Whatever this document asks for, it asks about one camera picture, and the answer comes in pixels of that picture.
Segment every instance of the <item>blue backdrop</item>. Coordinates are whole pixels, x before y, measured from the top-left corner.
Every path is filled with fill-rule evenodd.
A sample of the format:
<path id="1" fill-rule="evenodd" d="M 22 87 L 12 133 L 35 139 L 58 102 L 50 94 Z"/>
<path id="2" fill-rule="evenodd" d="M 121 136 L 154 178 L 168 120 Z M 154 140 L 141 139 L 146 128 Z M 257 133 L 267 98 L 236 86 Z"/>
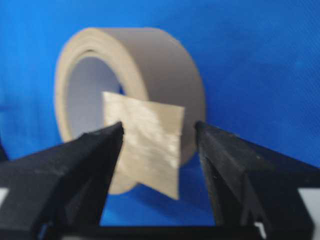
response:
<path id="1" fill-rule="evenodd" d="M 0 138 L 11 159 L 61 142 L 53 105 L 63 44 L 85 27 L 156 27 L 203 78 L 207 121 L 320 166 L 318 0 L 0 0 Z M 199 160 L 181 200 L 145 186 L 111 196 L 103 225 L 211 225 Z"/>

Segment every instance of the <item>beige tape roll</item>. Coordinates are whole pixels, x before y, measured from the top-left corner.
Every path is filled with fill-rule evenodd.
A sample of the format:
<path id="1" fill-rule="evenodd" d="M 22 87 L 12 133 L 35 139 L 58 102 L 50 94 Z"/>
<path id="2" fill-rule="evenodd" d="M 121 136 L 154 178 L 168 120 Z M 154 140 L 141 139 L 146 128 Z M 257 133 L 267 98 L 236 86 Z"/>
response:
<path id="1" fill-rule="evenodd" d="M 196 150 L 194 124 L 205 120 L 198 70 L 183 46 L 156 28 L 86 28 L 64 46 L 55 73 L 55 113 L 62 139 L 104 126 L 102 92 L 185 107 L 181 164 Z M 135 181 L 116 172 L 112 194 Z"/>

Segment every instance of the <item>tape sample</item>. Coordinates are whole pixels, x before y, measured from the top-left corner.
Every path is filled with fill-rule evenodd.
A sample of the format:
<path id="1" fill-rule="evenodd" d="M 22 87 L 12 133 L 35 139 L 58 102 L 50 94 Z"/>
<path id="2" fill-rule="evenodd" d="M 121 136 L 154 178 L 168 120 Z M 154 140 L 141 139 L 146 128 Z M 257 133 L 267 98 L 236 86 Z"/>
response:
<path id="1" fill-rule="evenodd" d="M 121 121 L 124 140 L 117 171 L 178 199 L 184 107 L 104 92 L 104 123 Z"/>
<path id="2" fill-rule="evenodd" d="M 194 124 L 205 120 L 203 85 L 190 55 L 168 33 L 155 28 L 86 28 L 65 44 L 55 73 L 55 113 L 64 141 L 104 127 L 102 92 L 184 107 L 180 164 L 194 154 Z M 129 174 L 137 173 L 117 170 L 109 192 L 134 187 L 137 181 L 127 178 Z M 176 196 L 173 190 L 164 192 Z"/>

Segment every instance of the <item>black clamp jaw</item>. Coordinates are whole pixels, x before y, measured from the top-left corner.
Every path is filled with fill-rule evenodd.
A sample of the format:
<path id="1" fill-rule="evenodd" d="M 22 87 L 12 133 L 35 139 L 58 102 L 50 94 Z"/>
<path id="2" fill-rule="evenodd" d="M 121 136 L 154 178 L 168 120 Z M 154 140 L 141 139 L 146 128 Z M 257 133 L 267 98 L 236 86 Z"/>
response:
<path id="1" fill-rule="evenodd" d="M 202 122 L 196 131 L 216 226 L 99 226 L 123 141 L 117 123 L 16 161 L 0 151 L 0 239 L 312 239 L 298 190 L 320 187 L 318 168 Z"/>
<path id="2" fill-rule="evenodd" d="M 320 190 L 318 168 L 202 122 L 196 130 L 217 226 L 256 226 L 268 240 L 312 239 L 299 190 Z"/>
<path id="3" fill-rule="evenodd" d="M 40 240 L 53 225 L 98 225 L 123 133 L 117 123 L 16 161 L 2 161 L 0 239 Z"/>

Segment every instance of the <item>cardboard core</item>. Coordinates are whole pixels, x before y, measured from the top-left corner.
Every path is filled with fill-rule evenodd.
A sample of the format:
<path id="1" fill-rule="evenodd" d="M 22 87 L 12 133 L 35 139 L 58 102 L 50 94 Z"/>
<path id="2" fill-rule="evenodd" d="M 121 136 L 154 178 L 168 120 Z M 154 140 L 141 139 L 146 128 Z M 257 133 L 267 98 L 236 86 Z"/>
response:
<path id="1" fill-rule="evenodd" d="M 101 59 L 82 58 L 67 80 L 66 113 L 72 138 L 104 127 L 102 92 L 122 93 L 113 70 Z"/>

